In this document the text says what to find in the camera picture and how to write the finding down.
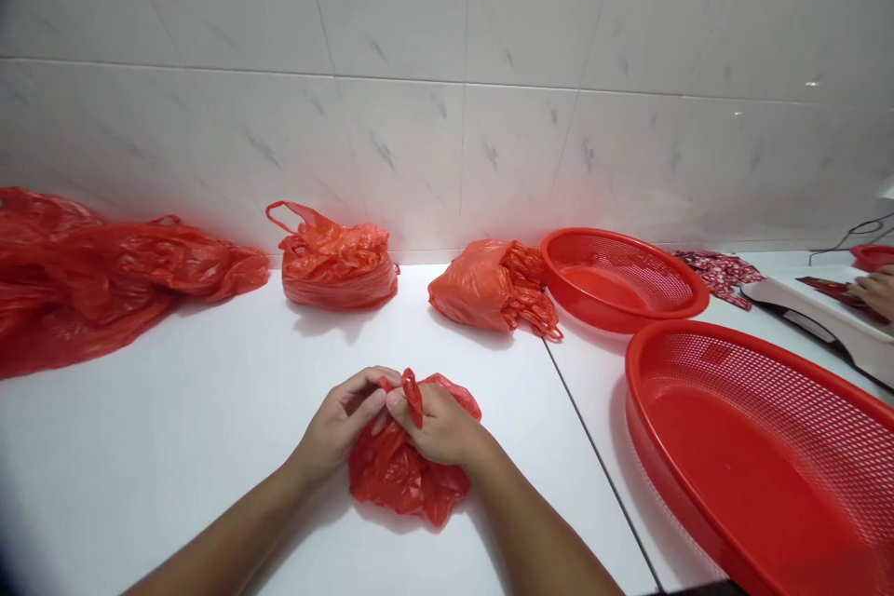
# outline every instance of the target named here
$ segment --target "white countertop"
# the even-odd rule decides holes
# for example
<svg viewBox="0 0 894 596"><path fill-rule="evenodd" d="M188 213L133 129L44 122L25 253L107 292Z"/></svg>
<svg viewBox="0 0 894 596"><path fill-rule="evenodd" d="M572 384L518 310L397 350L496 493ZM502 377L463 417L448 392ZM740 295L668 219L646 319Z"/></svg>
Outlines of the white countertop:
<svg viewBox="0 0 894 596"><path fill-rule="evenodd" d="M468 387L483 423L621 588L657 591L543 342L435 313L426 286L444 267L403 267L394 300L353 315L287 304L274 272L266 287L186 307L110 356L0 382L0 545L22 593L126 588L277 467L325 393L373 364ZM603 376L589 404L585 385L576 394L611 452L609 417L594 413L609 407L617 354L571 332L554 352ZM624 496L629 505L629 487ZM258 582L263 594L505 590L474 495L435 533L356 504L343 473L308 512L293 551Z"/></svg>
<svg viewBox="0 0 894 596"><path fill-rule="evenodd" d="M742 253L765 272L773 267L806 265L806 252ZM818 264L847 257L818 257ZM560 310L561 343L549 343L562 379L574 399L606 472L627 511L660 586L669 592L725 579L682 530L651 489L633 451L625 419L627 383L624 353L629 338L598 334ZM711 297L698 320L746 332L809 359L873 396L894 405L894 395L855 371L833 352L781 318L754 307L746 312Z"/></svg>

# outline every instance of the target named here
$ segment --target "plastic bag pile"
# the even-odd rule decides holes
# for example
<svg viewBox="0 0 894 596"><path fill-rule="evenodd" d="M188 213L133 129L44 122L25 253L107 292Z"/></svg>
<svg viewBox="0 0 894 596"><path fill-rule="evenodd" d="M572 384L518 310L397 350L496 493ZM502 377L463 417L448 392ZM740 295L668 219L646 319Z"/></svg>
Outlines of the plastic bag pile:
<svg viewBox="0 0 894 596"><path fill-rule="evenodd" d="M539 249L476 240L428 285L428 301L457 323L514 331L522 318L536 335L561 340L556 306L541 288L543 273Z"/></svg>
<svg viewBox="0 0 894 596"><path fill-rule="evenodd" d="M20 188L0 203L0 379L109 354L183 297L213 303L267 281L264 253L175 216L109 223Z"/></svg>
<svg viewBox="0 0 894 596"><path fill-rule="evenodd" d="M422 394L413 371L407 368L401 381L410 406L410 417L414 424L422 427ZM469 414L481 420L481 408L462 386L453 384L441 374L433 374L419 384L443 386ZM379 385L385 391L391 390L385 377ZM417 515L439 528L471 487L459 466L443 466L426 460L391 416L378 435L373 435L373 422L363 429L347 464L351 494L358 501L371 501L398 514Z"/></svg>
<svg viewBox="0 0 894 596"><path fill-rule="evenodd" d="M304 221L293 231L270 212L285 205ZM377 309L398 292L388 233L373 223L345 228L304 205L280 200L267 218L289 236L282 249L282 289L299 305L334 311Z"/></svg>

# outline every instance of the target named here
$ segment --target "red colander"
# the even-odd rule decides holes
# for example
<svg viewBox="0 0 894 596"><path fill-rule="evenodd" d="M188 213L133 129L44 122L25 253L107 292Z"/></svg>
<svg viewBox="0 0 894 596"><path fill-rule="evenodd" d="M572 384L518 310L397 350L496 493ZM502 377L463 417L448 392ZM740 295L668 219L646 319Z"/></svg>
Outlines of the red colander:
<svg viewBox="0 0 894 596"><path fill-rule="evenodd" d="M694 317L710 300L688 265L635 237L563 228L543 240L541 251L552 297L603 331L633 333L656 321Z"/></svg>
<svg viewBox="0 0 894 596"><path fill-rule="evenodd" d="M714 324L649 326L627 422L686 531L751 596L894 594L894 411Z"/></svg>
<svg viewBox="0 0 894 596"><path fill-rule="evenodd" d="M854 255L854 267L864 272L878 272L885 265L894 265L894 247L859 245L850 252Z"/></svg>

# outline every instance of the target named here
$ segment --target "hand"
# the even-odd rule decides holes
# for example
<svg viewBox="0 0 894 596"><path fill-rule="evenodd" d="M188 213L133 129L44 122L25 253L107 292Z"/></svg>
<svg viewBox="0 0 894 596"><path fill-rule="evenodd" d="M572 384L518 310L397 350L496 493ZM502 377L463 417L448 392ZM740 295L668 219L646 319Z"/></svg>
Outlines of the hand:
<svg viewBox="0 0 894 596"><path fill-rule="evenodd" d="M857 284L850 290L882 317L894 321L894 265L886 265L878 272L857 278Z"/></svg>
<svg viewBox="0 0 894 596"><path fill-rule="evenodd" d="M445 466L466 466L481 451L489 436L450 393L438 385L419 385L422 393L422 428L410 418L402 388L388 394L387 408L413 440L419 453Z"/></svg>
<svg viewBox="0 0 894 596"><path fill-rule="evenodd" d="M375 366L364 368L326 395L285 465L302 485L316 489L344 465L360 431L376 417L373 432L382 430L386 393L379 379L383 376L400 386L397 371Z"/></svg>

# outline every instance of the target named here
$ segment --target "round red basket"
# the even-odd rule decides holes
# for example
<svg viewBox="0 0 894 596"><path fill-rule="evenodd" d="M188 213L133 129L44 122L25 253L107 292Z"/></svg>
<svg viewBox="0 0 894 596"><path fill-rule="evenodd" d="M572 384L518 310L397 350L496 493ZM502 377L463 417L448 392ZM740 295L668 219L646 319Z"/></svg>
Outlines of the round red basket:
<svg viewBox="0 0 894 596"><path fill-rule="evenodd" d="M894 265L894 247L859 245L850 252L854 255L854 267L864 272L878 272L885 265Z"/></svg>
<svg viewBox="0 0 894 596"><path fill-rule="evenodd" d="M894 411L697 321L637 333L627 422L649 479L751 596L894 594Z"/></svg>
<svg viewBox="0 0 894 596"><path fill-rule="evenodd" d="M694 317L710 300L688 265L635 237L563 228L541 250L556 302L603 331L633 333L656 321Z"/></svg>

